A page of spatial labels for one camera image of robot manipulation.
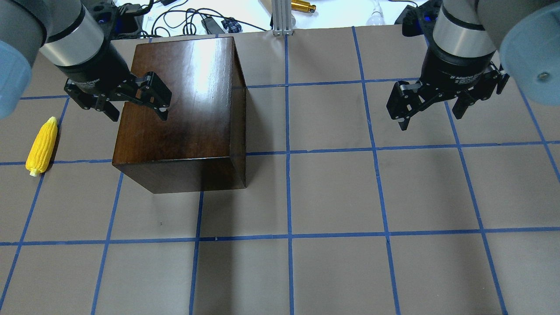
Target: wooden box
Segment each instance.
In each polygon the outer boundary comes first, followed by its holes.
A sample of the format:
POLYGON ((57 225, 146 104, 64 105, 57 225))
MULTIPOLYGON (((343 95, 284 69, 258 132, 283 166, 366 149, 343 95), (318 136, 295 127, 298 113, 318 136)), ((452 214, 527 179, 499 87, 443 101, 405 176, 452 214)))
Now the wooden box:
POLYGON ((136 47, 172 92, 167 121, 126 103, 113 165, 152 193, 245 188, 245 80, 233 38, 136 47))

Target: brass object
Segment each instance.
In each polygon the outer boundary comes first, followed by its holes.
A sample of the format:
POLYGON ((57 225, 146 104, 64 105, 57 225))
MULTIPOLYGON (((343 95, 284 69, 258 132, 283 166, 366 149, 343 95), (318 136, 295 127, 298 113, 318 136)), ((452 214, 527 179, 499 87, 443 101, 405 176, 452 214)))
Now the brass object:
POLYGON ((305 13, 313 13, 317 10, 317 6, 312 5, 307 1, 292 0, 292 10, 301 11, 305 13))

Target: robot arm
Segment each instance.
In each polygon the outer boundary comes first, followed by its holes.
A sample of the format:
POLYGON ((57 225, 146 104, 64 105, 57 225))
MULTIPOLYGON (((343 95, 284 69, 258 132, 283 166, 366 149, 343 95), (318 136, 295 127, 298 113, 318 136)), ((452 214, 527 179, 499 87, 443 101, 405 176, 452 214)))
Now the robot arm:
POLYGON ((395 84, 389 114, 406 130, 416 113, 457 98, 453 113, 460 119, 477 100, 490 98, 496 86, 501 93, 506 72, 529 98, 560 104, 559 16, 557 0, 430 1, 410 11, 403 34, 424 33, 429 47, 420 79, 395 84), (410 29, 415 25, 422 27, 419 33, 410 29), (491 62, 496 48, 500 68, 491 62))
POLYGON ((40 50, 69 78, 64 90, 80 107, 117 121, 119 111, 110 101, 125 100, 167 119, 171 91, 153 72, 133 75, 79 0, 0 1, 0 21, 0 49, 11 57, 11 63, 0 61, 0 118, 14 110, 29 85, 40 50))

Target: light blue cap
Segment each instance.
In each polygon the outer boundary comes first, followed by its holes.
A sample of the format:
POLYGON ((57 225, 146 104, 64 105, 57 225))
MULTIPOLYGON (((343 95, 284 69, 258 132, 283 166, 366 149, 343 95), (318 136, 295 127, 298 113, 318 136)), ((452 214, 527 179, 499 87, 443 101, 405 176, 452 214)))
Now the light blue cap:
POLYGON ((14 47, 0 40, 0 119, 16 109, 31 82, 31 66, 14 47))
POLYGON ((503 39, 500 60, 529 99, 560 105, 560 2, 517 23, 503 39))

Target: toy corn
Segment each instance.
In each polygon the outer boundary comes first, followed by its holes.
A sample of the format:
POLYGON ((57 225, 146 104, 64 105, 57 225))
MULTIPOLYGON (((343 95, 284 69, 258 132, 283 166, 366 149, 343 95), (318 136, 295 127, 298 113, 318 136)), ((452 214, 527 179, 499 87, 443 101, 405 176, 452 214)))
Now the toy corn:
POLYGON ((51 117, 41 127, 37 138, 33 142, 25 168, 30 172, 31 176, 36 177, 40 173, 44 173, 49 166, 50 157, 53 154, 54 142, 57 139, 57 119, 51 117))

